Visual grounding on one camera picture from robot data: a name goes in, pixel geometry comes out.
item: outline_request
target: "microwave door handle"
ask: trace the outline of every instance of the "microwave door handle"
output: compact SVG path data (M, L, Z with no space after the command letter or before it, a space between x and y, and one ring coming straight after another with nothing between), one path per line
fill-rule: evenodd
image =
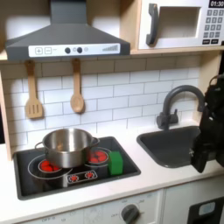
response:
M149 13L151 15L150 34L146 36L146 44L153 45L158 35L158 5L150 3Z

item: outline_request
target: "green block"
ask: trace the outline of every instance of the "green block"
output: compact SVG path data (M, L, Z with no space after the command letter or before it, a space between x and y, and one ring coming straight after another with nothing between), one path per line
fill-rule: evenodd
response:
M123 158L119 151L112 151L108 154L108 169L110 175L123 174Z

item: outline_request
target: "white countertop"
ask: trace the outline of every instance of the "white countertop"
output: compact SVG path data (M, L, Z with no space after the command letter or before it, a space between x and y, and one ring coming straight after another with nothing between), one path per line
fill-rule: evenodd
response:
M190 125L197 125L197 123L188 122L181 126ZM0 223L28 221L133 194L224 174L224 169L216 161L208 162L202 174L199 174L190 165L169 169L156 164L137 143L136 139L139 134L157 130L155 128L141 129L113 134L141 170L140 175L24 201L19 200L17 196L14 164L7 160L5 145L1 145ZM98 135L98 137L105 136L112 135L109 133Z

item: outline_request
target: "microwave keypad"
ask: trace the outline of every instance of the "microwave keypad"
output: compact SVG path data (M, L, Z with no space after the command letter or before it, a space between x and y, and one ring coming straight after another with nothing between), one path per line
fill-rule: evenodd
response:
M203 45L217 45L221 36L224 10L208 10L206 17Z

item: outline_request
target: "cooking pot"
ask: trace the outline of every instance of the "cooking pot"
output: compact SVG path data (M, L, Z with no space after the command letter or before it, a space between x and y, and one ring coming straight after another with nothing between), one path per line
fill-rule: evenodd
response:
M41 143L45 147L46 159L61 168L84 165L88 154L100 140L82 129L59 129L46 135Z

